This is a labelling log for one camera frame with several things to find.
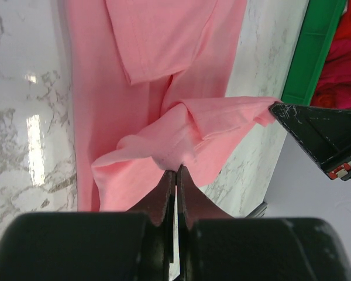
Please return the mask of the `green plastic bin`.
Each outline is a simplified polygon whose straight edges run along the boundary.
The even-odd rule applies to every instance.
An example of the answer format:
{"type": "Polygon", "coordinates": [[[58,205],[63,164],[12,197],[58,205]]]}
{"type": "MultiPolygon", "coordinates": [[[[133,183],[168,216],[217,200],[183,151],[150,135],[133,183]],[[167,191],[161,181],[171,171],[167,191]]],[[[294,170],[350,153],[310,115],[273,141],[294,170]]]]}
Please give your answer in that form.
{"type": "Polygon", "coordinates": [[[284,103],[311,103],[346,0],[310,0],[284,85],[284,103]]]}

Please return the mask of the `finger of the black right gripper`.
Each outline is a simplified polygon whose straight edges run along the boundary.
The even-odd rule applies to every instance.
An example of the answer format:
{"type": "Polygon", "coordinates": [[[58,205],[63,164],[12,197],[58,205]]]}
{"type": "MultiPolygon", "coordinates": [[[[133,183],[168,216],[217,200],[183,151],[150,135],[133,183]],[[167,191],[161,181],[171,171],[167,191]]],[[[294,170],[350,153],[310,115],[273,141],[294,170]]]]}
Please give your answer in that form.
{"type": "Polygon", "coordinates": [[[276,102],[270,112],[330,179],[351,179],[351,109],[276,102]]]}

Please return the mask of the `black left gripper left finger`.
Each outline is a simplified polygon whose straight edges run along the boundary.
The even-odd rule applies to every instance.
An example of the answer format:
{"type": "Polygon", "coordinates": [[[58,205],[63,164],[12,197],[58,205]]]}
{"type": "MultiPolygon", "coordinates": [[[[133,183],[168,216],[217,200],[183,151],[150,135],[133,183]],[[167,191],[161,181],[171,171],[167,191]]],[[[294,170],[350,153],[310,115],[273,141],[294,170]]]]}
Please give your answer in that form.
{"type": "Polygon", "coordinates": [[[174,262],[176,173],[166,171],[157,186],[129,211],[146,216],[136,280],[169,280],[174,262]]]}

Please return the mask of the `magenta t-shirt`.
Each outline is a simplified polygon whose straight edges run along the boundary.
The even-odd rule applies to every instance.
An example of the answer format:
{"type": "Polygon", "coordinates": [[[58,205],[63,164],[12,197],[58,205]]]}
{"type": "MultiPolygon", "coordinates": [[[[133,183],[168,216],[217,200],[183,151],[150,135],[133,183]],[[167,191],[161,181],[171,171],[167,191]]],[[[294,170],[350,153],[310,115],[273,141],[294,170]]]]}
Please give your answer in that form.
{"type": "Polygon", "coordinates": [[[341,39],[331,44],[311,105],[351,108],[351,39],[341,39]]]}

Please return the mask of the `pink t-shirt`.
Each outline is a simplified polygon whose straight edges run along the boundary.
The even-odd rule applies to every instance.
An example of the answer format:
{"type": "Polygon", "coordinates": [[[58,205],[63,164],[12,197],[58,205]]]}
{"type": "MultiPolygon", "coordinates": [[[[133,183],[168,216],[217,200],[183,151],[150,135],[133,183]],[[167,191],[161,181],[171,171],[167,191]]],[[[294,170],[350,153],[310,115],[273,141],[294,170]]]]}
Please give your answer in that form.
{"type": "Polygon", "coordinates": [[[225,95],[245,1],[67,1],[80,211],[126,211],[165,170],[212,183],[273,97],[225,95]]]}

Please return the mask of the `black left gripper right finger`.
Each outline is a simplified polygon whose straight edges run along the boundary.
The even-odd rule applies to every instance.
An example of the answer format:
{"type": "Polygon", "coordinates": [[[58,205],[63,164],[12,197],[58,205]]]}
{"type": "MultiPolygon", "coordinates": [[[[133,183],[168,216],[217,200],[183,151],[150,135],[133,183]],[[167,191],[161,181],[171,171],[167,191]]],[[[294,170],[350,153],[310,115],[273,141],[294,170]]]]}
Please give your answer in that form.
{"type": "Polygon", "coordinates": [[[201,222],[229,220],[233,217],[218,207],[194,183],[188,168],[176,174],[178,246],[180,275],[177,280],[198,280],[203,263],[199,253],[201,222]]]}

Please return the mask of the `right aluminium frame post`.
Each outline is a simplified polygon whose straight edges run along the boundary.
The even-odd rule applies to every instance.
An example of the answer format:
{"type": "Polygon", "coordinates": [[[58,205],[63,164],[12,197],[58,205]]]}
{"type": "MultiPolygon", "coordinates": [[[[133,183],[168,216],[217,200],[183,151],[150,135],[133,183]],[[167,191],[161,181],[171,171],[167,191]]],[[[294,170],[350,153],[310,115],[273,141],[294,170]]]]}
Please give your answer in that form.
{"type": "Polygon", "coordinates": [[[262,202],[259,204],[252,212],[250,212],[246,218],[261,218],[264,217],[268,204],[266,202],[262,202]]]}

